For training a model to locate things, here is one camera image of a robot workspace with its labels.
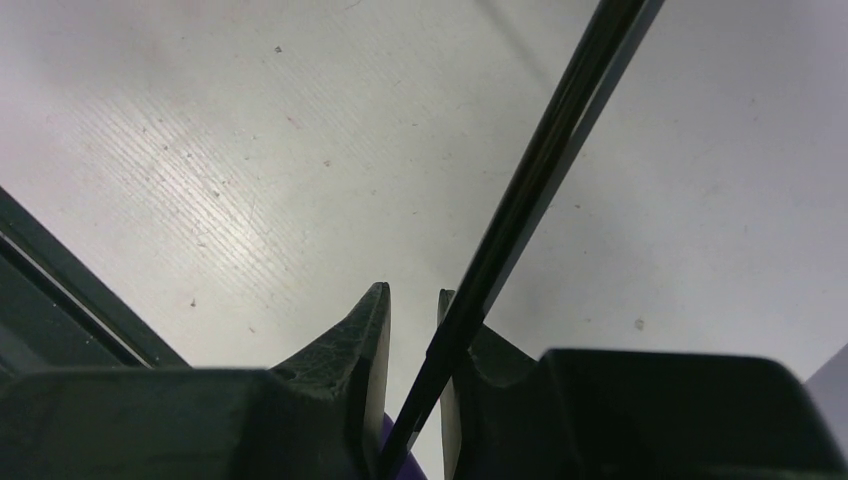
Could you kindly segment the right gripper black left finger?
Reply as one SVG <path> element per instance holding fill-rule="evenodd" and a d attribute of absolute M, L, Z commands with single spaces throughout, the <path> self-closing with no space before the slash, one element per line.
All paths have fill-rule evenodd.
<path fill-rule="evenodd" d="M 267 369 L 32 373 L 1 387 L 5 479 L 373 479 L 390 288 Z"/>

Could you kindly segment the lavender umbrella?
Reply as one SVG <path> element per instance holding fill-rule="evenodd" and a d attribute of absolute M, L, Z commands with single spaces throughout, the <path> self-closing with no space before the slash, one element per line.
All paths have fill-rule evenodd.
<path fill-rule="evenodd" d="M 378 478 L 397 476 L 662 5 L 598 3 L 428 345 Z"/>

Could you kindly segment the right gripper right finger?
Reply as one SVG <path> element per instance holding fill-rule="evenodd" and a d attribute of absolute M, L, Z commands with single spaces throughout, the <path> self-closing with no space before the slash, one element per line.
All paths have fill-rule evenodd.
<path fill-rule="evenodd" d="M 843 479 L 804 386 L 763 358 L 552 349 L 482 327 L 441 398 L 449 479 Z"/>

